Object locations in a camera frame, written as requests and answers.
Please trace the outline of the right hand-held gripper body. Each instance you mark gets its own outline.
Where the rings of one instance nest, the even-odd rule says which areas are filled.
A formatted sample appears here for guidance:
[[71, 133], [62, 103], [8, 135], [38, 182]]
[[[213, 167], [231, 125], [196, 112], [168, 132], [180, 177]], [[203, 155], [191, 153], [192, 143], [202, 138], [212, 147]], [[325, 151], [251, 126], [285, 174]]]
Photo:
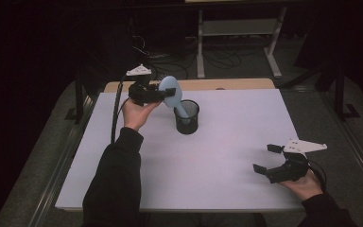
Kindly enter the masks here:
[[304, 177], [309, 169], [314, 173], [318, 173], [309, 164], [305, 154], [307, 152], [327, 149], [326, 144], [318, 144], [300, 139], [290, 139], [284, 147], [282, 154], [285, 157], [285, 162], [281, 166], [268, 169], [265, 174], [271, 183], [297, 181]]

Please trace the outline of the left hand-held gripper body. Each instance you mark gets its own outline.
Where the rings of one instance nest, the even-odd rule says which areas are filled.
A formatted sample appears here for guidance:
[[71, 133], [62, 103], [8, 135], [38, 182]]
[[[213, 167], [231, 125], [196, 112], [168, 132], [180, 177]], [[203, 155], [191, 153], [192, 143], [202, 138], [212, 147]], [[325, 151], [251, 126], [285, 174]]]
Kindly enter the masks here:
[[129, 97], [135, 104], [144, 106], [148, 103], [156, 103], [164, 100], [164, 92], [159, 91], [158, 84], [151, 84], [151, 70], [143, 64], [129, 70], [126, 73], [128, 78], [134, 82], [129, 87]]

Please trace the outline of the light blue hairbrush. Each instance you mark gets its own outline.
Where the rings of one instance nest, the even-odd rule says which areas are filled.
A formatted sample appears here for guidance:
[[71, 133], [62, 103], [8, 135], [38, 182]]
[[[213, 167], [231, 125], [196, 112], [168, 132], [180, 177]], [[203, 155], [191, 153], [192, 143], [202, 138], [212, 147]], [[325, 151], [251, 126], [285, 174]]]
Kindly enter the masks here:
[[161, 80], [158, 90], [164, 92], [164, 104], [168, 108], [175, 108], [182, 123], [189, 124], [189, 115], [182, 106], [182, 89], [178, 81], [172, 76], [167, 76]]

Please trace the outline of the black mesh pen cup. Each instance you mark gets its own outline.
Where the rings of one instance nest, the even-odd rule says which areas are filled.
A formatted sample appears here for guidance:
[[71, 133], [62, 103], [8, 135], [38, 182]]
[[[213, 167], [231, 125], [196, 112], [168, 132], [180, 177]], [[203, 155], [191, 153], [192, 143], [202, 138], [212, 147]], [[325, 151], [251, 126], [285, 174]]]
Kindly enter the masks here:
[[181, 134], [192, 134], [199, 127], [199, 105], [196, 101], [185, 99], [180, 108], [174, 108], [176, 129]]

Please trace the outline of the person's left hand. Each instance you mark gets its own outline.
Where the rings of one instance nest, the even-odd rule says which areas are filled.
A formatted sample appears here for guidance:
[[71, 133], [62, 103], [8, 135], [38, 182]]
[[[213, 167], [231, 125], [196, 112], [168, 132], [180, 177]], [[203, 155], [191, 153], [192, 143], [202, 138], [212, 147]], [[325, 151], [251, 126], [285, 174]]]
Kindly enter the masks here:
[[128, 99], [123, 106], [124, 126], [135, 131], [139, 131], [147, 122], [150, 113], [160, 106], [160, 102], [149, 103], [145, 106], [135, 104]]

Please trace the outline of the person's right hand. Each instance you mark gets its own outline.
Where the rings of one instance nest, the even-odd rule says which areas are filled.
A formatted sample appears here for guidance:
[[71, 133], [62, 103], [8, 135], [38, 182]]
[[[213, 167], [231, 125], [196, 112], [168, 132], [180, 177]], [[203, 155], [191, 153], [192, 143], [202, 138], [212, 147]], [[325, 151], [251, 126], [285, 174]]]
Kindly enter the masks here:
[[281, 185], [291, 190], [301, 201], [322, 194], [320, 182], [312, 170], [308, 170], [297, 181], [284, 181]]

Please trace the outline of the white table cover sheet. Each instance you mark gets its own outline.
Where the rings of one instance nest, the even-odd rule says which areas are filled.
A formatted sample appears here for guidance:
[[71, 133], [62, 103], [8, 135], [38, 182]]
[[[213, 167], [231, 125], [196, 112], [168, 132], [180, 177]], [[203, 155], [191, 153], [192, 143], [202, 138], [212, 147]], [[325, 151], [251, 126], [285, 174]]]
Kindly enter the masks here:
[[254, 172], [285, 158], [268, 151], [296, 137], [276, 89], [186, 91], [199, 104], [199, 127], [189, 135], [176, 129], [173, 111], [161, 105], [140, 133], [144, 212], [293, 211], [300, 209], [288, 189]]

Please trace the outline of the black metal stand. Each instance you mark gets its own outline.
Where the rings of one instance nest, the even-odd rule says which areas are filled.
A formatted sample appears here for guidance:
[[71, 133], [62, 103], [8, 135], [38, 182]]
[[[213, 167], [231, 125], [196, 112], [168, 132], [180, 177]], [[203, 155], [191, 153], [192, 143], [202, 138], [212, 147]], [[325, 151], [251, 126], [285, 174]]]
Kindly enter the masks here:
[[70, 108], [65, 116], [66, 120], [74, 120], [78, 124], [84, 113], [84, 94], [83, 85], [81, 81], [80, 72], [76, 73], [75, 76], [75, 106]]
[[345, 122], [347, 118], [358, 118], [359, 113], [353, 104], [344, 103], [345, 75], [340, 63], [336, 65], [335, 79], [335, 113], [338, 118]]

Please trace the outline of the white metal desk frame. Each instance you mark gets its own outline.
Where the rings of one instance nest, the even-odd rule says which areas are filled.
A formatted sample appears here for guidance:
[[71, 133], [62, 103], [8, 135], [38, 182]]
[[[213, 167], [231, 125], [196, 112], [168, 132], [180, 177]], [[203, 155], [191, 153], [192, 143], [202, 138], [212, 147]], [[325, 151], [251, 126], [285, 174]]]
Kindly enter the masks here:
[[269, 68], [276, 79], [282, 77], [279, 66], [273, 56], [283, 23], [287, 7], [282, 7], [276, 18], [270, 19], [242, 19], [242, 20], [204, 20], [203, 11], [199, 11], [198, 25], [198, 78], [205, 78], [202, 40], [204, 37], [234, 36], [234, 35], [270, 35], [271, 41], [263, 48]]

